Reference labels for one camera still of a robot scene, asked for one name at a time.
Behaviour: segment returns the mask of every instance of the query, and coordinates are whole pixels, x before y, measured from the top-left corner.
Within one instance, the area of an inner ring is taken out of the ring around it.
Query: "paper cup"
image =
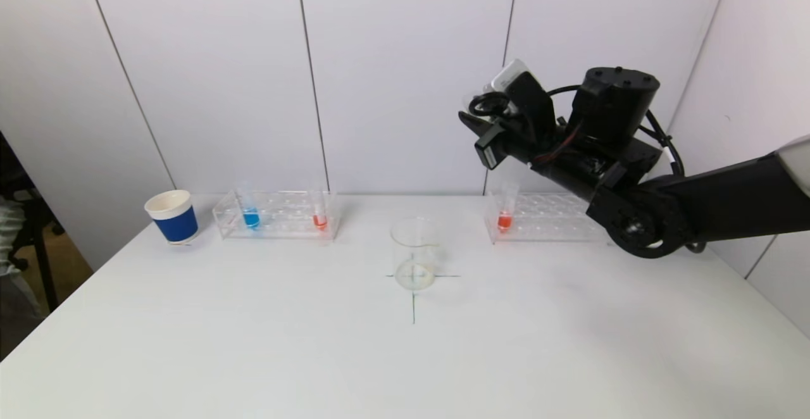
[[[154,196],[144,205],[168,243],[180,245],[197,235],[197,218],[191,206],[191,193],[174,189]]]

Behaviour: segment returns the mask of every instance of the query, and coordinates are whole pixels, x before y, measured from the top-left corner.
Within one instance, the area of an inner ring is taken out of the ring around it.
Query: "tabletop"
[[[0,416],[810,417],[810,341],[711,253],[498,243],[483,197],[340,196],[332,243],[150,225],[0,364]],[[393,278],[391,223],[442,228]]]

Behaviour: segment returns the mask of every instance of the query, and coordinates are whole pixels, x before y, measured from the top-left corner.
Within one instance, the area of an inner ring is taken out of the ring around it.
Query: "test tube rack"
[[[573,194],[518,194],[511,225],[498,227],[502,194],[487,195],[484,220],[492,243],[501,241],[608,241],[608,233],[585,214],[588,203]]]
[[[326,206],[324,214],[327,225],[318,228],[313,220],[315,209],[311,192],[277,191],[273,193],[254,191],[251,193],[255,211],[240,205],[237,191],[230,191],[214,206],[214,221],[223,239],[310,239],[331,241],[340,225],[340,211],[335,203],[335,194],[323,192]],[[246,223],[258,215],[258,225]]]

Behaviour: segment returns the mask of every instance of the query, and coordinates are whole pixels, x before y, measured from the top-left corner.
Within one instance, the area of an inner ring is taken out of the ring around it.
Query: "robotic arm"
[[[622,249],[660,258],[681,246],[810,229],[810,136],[757,159],[686,177],[648,109],[660,84],[647,73],[593,68],[581,85],[545,91],[520,61],[498,73],[458,117],[478,136],[488,169],[507,156],[590,203],[587,214]],[[576,91],[568,121],[551,97]],[[651,128],[642,126],[647,119]],[[634,137],[642,130],[663,148]],[[671,175],[640,183],[662,151]]]

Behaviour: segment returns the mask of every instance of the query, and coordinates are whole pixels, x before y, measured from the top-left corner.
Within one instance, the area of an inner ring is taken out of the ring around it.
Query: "red liquid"
[[[509,231],[509,228],[512,227],[512,214],[506,213],[502,211],[500,215],[498,215],[498,229],[501,232]]]
[[[315,227],[318,228],[318,230],[326,231],[327,218],[325,216],[312,215],[312,222],[315,223]]]

